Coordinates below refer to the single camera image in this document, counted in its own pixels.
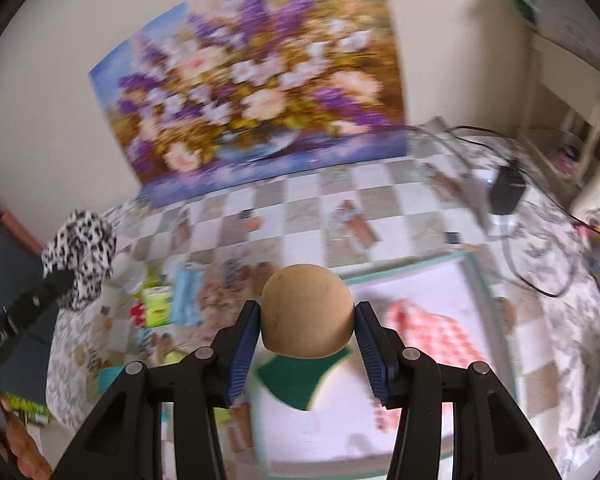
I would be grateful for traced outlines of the person's hand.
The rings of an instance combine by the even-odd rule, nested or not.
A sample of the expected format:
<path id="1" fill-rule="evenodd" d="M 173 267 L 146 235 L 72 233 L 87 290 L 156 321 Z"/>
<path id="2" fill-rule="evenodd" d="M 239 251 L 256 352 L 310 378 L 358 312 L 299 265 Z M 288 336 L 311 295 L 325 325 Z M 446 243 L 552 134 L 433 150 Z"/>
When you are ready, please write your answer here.
<path id="1" fill-rule="evenodd" d="M 40 453 L 26 426 L 12 411 L 8 399 L 0 395 L 2 407 L 7 414 L 6 440 L 10 452 L 14 454 L 20 474 L 33 480 L 50 480 L 52 468 L 46 458 Z"/>

